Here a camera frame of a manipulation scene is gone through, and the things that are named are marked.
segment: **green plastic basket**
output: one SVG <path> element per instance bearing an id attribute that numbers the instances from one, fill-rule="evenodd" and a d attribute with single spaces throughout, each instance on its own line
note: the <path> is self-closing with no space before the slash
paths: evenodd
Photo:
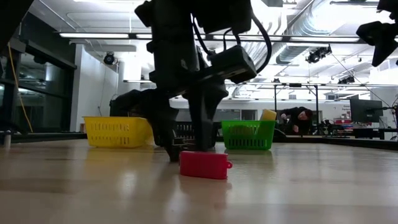
<path id="1" fill-rule="evenodd" d="M 222 121 L 227 149 L 269 150 L 276 121 Z"/>

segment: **red plastic box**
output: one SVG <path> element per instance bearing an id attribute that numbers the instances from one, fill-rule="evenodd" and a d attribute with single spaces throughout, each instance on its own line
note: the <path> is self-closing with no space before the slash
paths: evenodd
<path id="1" fill-rule="evenodd" d="M 224 180 L 227 178 L 227 169 L 232 168 L 227 154 L 209 152 L 180 153 L 180 174 L 189 177 L 202 177 Z"/>

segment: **yellow object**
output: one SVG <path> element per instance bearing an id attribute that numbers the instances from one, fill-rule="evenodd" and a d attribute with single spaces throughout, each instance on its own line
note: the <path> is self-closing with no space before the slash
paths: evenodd
<path id="1" fill-rule="evenodd" d="M 260 121 L 275 121 L 276 119 L 276 112 L 264 109 L 262 111 L 261 119 Z"/>
<path id="2" fill-rule="evenodd" d="M 97 147 L 139 147 L 152 144 L 154 135 L 144 118 L 84 117 L 88 144 Z"/>
<path id="3" fill-rule="evenodd" d="M 18 88 L 18 79 L 17 79 L 17 74 L 15 72 L 15 66 L 14 66 L 14 60 L 12 59 L 12 52 L 11 52 L 11 44 L 8 43 L 8 53 L 10 55 L 10 62 L 11 62 L 11 68 L 12 68 L 12 74 L 14 75 L 14 80 L 15 80 L 15 86 L 17 87 L 17 90 L 19 91 Z M 21 106 L 22 106 L 22 110 L 24 112 L 24 116 L 26 118 L 27 124 L 29 125 L 30 131 L 33 133 L 33 128 L 32 128 L 32 124 L 30 123 L 29 118 L 27 117 L 26 114 L 26 110 L 25 110 L 25 106 L 24 106 L 24 102 L 22 100 L 22 95 L 18 94 L 19 96 L 19 101 L 21 102 Z"/>

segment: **yellow plastic basket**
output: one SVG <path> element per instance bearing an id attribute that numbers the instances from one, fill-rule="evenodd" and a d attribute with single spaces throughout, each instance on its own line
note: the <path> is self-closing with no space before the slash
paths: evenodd
<path id="1" fill-rule="evenodd" d="M 144 118 L 84 117 L 88 144 L 97 147 L 139 147 L 152 144 L 154 135 Z"/>

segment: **desk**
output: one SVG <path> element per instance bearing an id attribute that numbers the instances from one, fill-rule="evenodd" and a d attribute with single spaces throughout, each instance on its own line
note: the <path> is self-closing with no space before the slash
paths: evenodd
<path id="1" fill-rule="evenodd" d="M 398 218 L 396 180 L 386 178 L 398 172 L 396 152 L 274 143 L 267 152 L 231 152 L 228 180 L 208 180 L 179 175 L 163 149 L 91 148 L 87 140 L 11 147 L 0 153 L 1 223 L 308 224 L 360 217 L 361 224 L 396 224 Z"/>
<path id="2" fill-rule="evenodd" d="M 353 133 L 355 138 L 380 138 L 380 140 L 384 139 L 384 133 L 396 133 L 397 130 L 395 128 L 354 128 Z"/>

